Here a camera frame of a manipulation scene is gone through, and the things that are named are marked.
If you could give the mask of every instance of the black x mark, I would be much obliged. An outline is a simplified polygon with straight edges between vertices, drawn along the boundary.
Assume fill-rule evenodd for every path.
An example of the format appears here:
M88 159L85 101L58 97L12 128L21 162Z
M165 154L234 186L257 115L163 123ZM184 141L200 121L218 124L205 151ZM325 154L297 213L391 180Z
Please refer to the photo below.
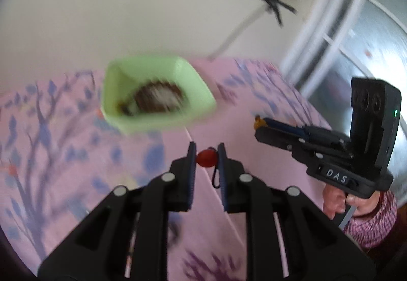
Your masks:
M263 0L265 2L267 2L267 4L269 5L269 9L267 10L268 12L275 12L275 16L277 18L277 22L278 25L280 25L281 27L283 26L282 21L281 21L281 15L280 15L280 10L278 9L278 4L283 6L284 8L288 9L290 12L292 12L293 14L296 14L297 11L291 7L290 5L280 1L280 0Z

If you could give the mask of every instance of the yellow object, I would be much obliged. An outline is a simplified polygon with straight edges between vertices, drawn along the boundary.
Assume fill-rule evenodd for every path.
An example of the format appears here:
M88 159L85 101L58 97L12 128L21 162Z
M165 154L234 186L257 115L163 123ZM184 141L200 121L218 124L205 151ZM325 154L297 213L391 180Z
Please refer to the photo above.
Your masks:
M256 116L255 122L254 122L254 129L257 130L260 127L267 126L266 122L264 119L262 119L260 116Z

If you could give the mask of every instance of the light green basket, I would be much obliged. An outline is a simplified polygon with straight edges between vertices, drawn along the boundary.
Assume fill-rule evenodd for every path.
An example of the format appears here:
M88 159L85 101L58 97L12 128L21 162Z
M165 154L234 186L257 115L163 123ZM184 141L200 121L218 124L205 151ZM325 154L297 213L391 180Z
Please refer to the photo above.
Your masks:
M149 81L175 83L186 95L179 111L125 116L119 102ZM106 121L122 133L151 131L184 125L216 108L216 101L196 70L181 57L135 56L113 61L106 70L102 93L102 113Z

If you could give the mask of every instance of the human hand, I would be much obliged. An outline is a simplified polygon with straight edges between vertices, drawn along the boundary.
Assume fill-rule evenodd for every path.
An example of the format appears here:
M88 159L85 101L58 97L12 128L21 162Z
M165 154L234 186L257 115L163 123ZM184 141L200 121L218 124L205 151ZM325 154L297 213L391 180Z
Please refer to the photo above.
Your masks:
M370 198L365 200L352 194L346 197L345 192L339 188L325 185L322 191L322 197L324 198L323 212L329 219L333 219L336 213L344 213L346 203L357 207L357 210L353 214L354 217L362 217L376 209L380 200L380 192L374 192Z

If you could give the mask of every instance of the pink sweater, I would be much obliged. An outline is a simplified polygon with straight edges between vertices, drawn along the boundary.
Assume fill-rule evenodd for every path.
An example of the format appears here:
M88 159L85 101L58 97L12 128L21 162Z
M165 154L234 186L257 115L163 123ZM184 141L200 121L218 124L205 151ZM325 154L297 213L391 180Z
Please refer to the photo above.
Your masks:
M370 219L352 218L345 232L352 236L362 249L378 246L390 233L397 219L396 199L391 191L381 194L379 210Z

